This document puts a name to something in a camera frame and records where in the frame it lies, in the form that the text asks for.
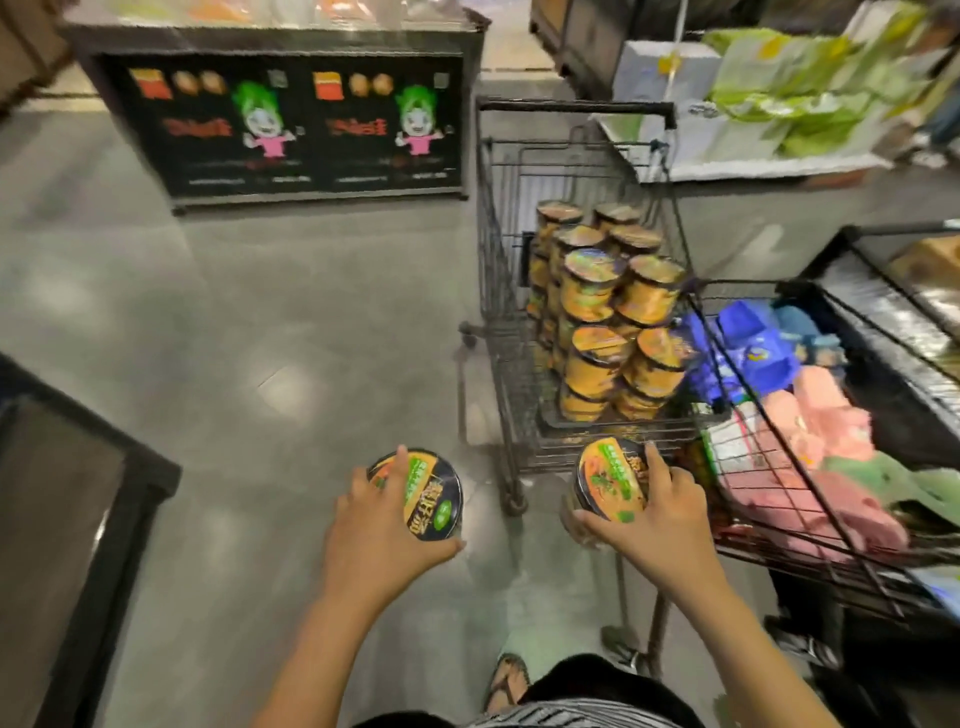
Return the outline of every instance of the pink shirt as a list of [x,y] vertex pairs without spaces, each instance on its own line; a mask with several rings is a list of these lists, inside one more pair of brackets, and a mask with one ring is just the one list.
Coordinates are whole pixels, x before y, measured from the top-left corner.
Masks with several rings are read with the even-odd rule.
[[429,136],[408,136],[407,144],[410,145],[410,154],[412,156],[430,154],[430,142],[438,138],[435,134]]
[[254,147],[263,147],[264,157],[283,157],[283,142],[286,141],[282,136],[259,136],[253,143]]

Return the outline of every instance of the red text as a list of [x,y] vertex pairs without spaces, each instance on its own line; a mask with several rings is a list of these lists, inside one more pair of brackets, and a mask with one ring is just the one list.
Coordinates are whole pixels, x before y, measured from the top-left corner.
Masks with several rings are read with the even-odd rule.
[[163,126],[173,136],[196,136],[200,139],[206,139],[211,136],[231,136],[233,134],[227,119],[210,119],[209,121],[164,119]]

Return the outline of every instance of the sandal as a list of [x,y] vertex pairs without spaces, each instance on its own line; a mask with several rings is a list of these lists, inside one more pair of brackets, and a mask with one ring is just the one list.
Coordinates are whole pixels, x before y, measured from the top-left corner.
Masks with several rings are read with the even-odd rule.
[[484,713],[489,714],[490,704],[493,701],[493,698],[499,693],[502,692],[507,697],[507,705],[513,707],[517,704],[517,701],[523,697],[523,695],[514,695],[513,691],[510,688],[510,678],[513,677],[511,670],[507,671],[507,674],[500,680],[496,680],[497,673],[504,667],[513,667],[520,671],[520,674],[523,675],[523,681],[527,684],[527,687],[530,687],[530,675],[527,673],[527,665],[523,662],[523,658],[519,655],[515,655],[512,652],[504,652],[500,655],[500,659],[496,661],[496,667],[493,669],[493,675],[490,677],[490,686],[487,688],[487,694],[484,698],[483,710]]

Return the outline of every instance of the instant noodle cup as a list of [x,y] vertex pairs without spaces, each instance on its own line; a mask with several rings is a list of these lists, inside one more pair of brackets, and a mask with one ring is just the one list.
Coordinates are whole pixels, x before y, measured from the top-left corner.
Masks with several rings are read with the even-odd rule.
[[573,423],[596,422],[607,408],[607,400],[596,397],[584,397],[577,394],[564,382],[557,393],[557,405],[560,414]]
[[584,510],[630,523],[646,508],[649,477],[637,443],[604,437],[581,451],[573,492]]
[[548,352],[553,351],[553,340],[557,335],[557,319],[550,316],[544,316],[540,321],[540,331],[537,333],[537,341]]
[[669,258],[632,257],[617,309],[639,324],[657,324],[673,311],[686,280],[686,270]]
[[663,236],[642,225],[617,225],[607,233],[605,248],[613,255],[628,260],[637,255],[656,255],[663,244]]
[[621,313],[619,310],[619,305],[615,305],[613,307],[613,315],[611,316],[610,322],[607,324],[607,326],[612,328],[627,341],[632,342],[636,338],[636,335],[645,328],[666,327],[669,325],[669,323],[670,319],[667,318],[666,320],[656,324],[641,324],[640,322],[634,321],[629,316]]
[[[367,468],[367,479],[382,488],[396,453],[381,457]],[[421,541],[448,539],[460,525],[464,489],[453,467],[436,452],[410,448],[403,519]]]
[[564,306],[561,303],[561,283],[558,280],[551,279],[546,287],[546,310],[558,319],[564,312]]
[[553,339],[553,352],[550,356],[550,369],[559,374],[560,376],[564,375],[564,369],[566,368],[566,351],[560,346],[560,337],[555,336]]
[[584,219],[584,212],[564,200],[546,200],[537,205],[537,238],[534,245],[548,254],[550,236],[561,225],[576,225]]
[[627,340],[609,327],[577,328],[570,338],[564,381],[582,397],[607,397],[627,359],[628,347]]
[[624,368],[623,377],[647,397],[670,397],[696,356],[697,350],[677,331],[647,328],[636,335],[636,353]]
[[530,285],[546,288],[550,284],[550,256],[530,246]]
[[602,203],[593,209],[593,226],[603,233],[618,225],[633,225],[639,219],[640,211],[623,203]]
[[581,326],[588,324],[601,324],[606,326],[612,318],[613,309],[609,308],[601,311],[600,315],[603,315],[604,318],[599,321],[585,321],[584,319],[578,319],[566,311],[561,311],[560,318],[557,320],[557,339],[560,341],[561,348],[565,352],[570,351],[570,340],[573,338],[573,332]]
[[535,285],[530,286],[530,297],[527,299],[527,316],[538,321],[543,318],[543,309],[546,307],[546,291]]
[[560,280],[564,274],[564,258],[576,250],[597,248],[604,241],[602,232],[586,225],[559,228],[550,238],[550,276]]
[[625,378],[621,378],[618,385],[612,399],[613,409],[628,420],[653,420],[670,399],[647,397]]
[[567,255],[561,288],[564,311],[582,320],[604,316],[625,269],[621,258],[596,248]]

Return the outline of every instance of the black display stand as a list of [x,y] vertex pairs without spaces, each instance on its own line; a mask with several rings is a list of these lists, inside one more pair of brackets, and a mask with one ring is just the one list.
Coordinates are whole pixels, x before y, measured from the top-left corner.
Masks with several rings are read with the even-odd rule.
[[78,61],[174,211],[467,196],[469,102],[490,21],[397,28],[133,25],[81,2]]

